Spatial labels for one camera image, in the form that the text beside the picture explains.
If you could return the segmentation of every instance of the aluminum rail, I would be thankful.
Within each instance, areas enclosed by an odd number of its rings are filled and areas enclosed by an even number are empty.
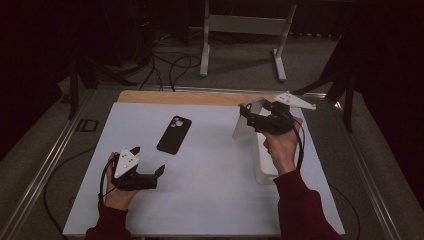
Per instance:
[[[12,240],[16,239],[18,236],[19,230],[22,228],[26,218],[37,201],[38,196],[42,192],[48,178],[53,172],[56,164],[60,159],[60,156],[68,144],[69,139],[71,138],[72,133],[77,126],[77,119],[81,115],[81,112],[83,111],[87,102],[91,99],[92,93],[93,90],[86,90],[86,92],[83,94],[81,99],[82,104],[79,108],[79,111],[75,114],[73,120],[68,120],[66,123],[64,129],[54,143],[42,166],[37,171],[35,177],[31,180],[17,207],[15,208],[5,227],[2,229],[0,233],[0,239]]]

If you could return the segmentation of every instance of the black phone case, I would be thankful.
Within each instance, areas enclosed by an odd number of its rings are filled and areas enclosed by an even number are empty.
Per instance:
[[[162,138],[159,140],[156,148],[163,152],[177,154],[190,126],[190,119],[174,116],[166,128],[165,133],[162,135]]]

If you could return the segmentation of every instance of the sleeve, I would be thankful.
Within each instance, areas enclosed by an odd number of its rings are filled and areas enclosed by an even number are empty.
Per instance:
[[[103,206],[97,225],[87,230],[85,240],[130,240],[131,233],[125,226],[127,213]]]
[[[325,219],[319,193],[305,185],[299,170],[274,182],[280,195],[278,216],[283,239],[342,239]]]

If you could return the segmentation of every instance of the metal stand leg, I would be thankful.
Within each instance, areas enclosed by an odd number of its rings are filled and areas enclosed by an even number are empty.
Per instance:
[[[202,60],[200,63],[200,76],[206,77],[208,75],[208,65],[209,65],[209,0],[205,0],[205,25],[204,25],[204,34],[203,34],[203,52]]]
[[[283,28],[283,33],[281,34],[280,44],[278,45],[278,49],[274,49],[275,67],[277,69],[278,80],[280,80],[281,82],[285,82],[287,79],[286,72],[284,71],[283,60],[281,60],[281,54],[283,52],[284,45],[286,44],[286,40],[289,35],[296,7],[296,5],[292,5],[290,7],[289,15],[287,16],[286,23],[284,24]]]

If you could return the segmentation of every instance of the person's right hand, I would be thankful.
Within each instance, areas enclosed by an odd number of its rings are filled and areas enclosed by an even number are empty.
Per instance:
[[[303,120],[301,118],[294,117],[295,127],[297,131],[300,129],[300,125]],[[296,169],[294,164],[294,156],[297,147],[297,137],[293,130],[288,133],[281,135],[272,135],[268,132],[262,132],[266,137],[264,146],[268,149],[271,154],[272,161],[275,168],[277,168],[278,175],[291,172]]]

